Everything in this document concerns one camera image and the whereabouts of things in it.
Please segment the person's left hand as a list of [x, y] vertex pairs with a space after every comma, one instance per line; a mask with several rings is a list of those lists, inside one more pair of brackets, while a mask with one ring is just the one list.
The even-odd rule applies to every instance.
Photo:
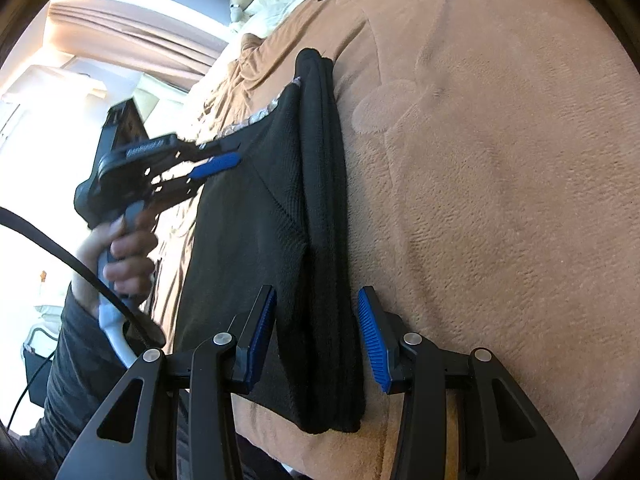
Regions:
[[155, 218], [156, 211], [149, 207], [137, 215], [131, 231], [124, 218], [102, 223], [90, 232], [77, 252], [81, 263], [136, 307], [148, 298], [152, 288], [155, 263], [149, 254], [158, 244], [153, 232]]

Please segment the person's left forearm sleeve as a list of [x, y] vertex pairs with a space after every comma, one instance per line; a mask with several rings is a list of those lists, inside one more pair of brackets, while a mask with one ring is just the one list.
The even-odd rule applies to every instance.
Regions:
[[125, 374], [98, 321], [71, 292], [61, 321], [43, 416], [16, 442], [27, 467], [41, 479], [56, 476], [88, 421]]

